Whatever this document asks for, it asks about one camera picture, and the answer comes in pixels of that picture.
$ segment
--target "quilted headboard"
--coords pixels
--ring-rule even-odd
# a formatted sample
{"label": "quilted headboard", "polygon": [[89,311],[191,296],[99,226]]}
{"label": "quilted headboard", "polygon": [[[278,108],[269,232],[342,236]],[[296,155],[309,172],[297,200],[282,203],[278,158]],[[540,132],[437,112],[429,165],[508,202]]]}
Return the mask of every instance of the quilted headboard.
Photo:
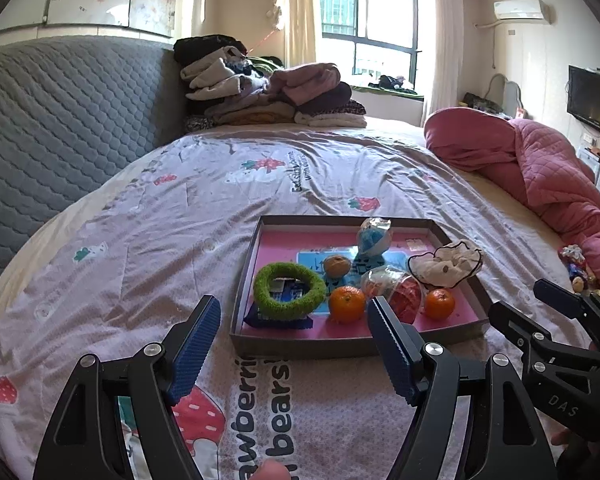
{"label": "quilted headboard", "polygon": [[0,273],[50,218],[183,133],[179,73],[151,41],[0,47]]}

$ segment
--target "snack package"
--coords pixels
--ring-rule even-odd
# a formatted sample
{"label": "snack package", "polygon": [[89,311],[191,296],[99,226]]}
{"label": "snack package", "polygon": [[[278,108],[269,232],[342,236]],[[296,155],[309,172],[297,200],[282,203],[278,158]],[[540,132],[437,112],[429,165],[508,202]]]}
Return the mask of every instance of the snack package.
{"label": "snack package", "polygon": [[391,221],[378,216],[367,218],[358,230],[358,254],[378,256],[391,246]]}
{"label": "snack package", "polygon": [[371,269],[360,279],[360,289],[368,300],[382,296],[403,323],[412,324],[424,305],[424,290],[408,272],[392,266]]}

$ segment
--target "blue card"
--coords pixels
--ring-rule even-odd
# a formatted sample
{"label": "blue card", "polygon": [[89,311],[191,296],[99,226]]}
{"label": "blue card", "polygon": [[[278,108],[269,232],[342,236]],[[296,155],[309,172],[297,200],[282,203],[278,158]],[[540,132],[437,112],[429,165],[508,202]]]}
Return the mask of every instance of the blue card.
{"label": "blue card", "polygon": [[[351,270],[339,280],[328,278],[322,266],[322,262],[334,254],[339,254],[352,261]],[[343,285],[360,287],[360,278],[371,269],[385,265],[391,265],[401,270],[406,269],[407,254],[401,251],[387,251],[379,256],[362,256],[361,258],[358,258],[357,255],[357,247],[344,247],[340,250],[331,251],[300,251],[298,253],[298,263],[320,274],[327,285],[327,298],[314,310],[314,314],[328,314],[331,291]]]}

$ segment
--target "bedsheet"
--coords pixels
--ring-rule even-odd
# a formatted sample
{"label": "bedsheet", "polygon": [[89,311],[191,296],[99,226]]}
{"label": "bedsheet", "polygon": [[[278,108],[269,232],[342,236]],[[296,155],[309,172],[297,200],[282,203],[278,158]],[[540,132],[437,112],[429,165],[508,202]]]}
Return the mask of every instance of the bedsheet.
{"label": "bedsheet", "polygon": [[[452,238],[468,237],[484,248],[480,279],[494,301],[515,305],[555,340],[585,346],[583,330],[531,293],[542,277],[568,286],[555,253],[557,235],[498,187],[452,170],[423,143],[421,129],[398,121],[370,121],[365,130],[218,128],[184,137],[128,168],[130,174],[111,183],[128,182],[122,192],[86,222],[90,214],[75,214],[64,239],[32,238],[30,253],[46,251],[37,261],[41,267],[14,260],[8,286],[0,289],[0,310],[9,305],[0,312],[0,455],[6,463],[20,478],[31,478],[46,423],[80,355],[132,355],[161,340],[202,294],[213,294],[223,307],[221,329],[192,396],[208,405],[214,424],[193,417],[186,428],[196,435],[192,451],[205,479],[246,478],[269,456],[303,479],[385,478],[413,410],[394,394],[379,358],[235,357],[228,314],[264,214],[434,219]],[[80,207],[93,212],[105,195],[99,190]],[[54,221],[63,224],[62,215]],[[518,354],[491,328],[452,350],[482,358]],[[288,388],[288,398],[274,401],[275,382]],[[240,389],[245,384],[254,388],[253,403]],[[442,478],[455,475],[467,408],[461,399]],[[284,428],[276,426],[281,420]]]}

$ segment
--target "human hand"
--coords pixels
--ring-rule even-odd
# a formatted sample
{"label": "human hand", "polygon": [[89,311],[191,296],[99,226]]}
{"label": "human hand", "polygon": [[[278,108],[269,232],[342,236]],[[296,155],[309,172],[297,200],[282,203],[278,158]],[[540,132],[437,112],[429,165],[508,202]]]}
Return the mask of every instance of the human hand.
{"label": "human hand", "polygon": [[251,480],[291,480],[291,473],[280,462],[265,460]]}

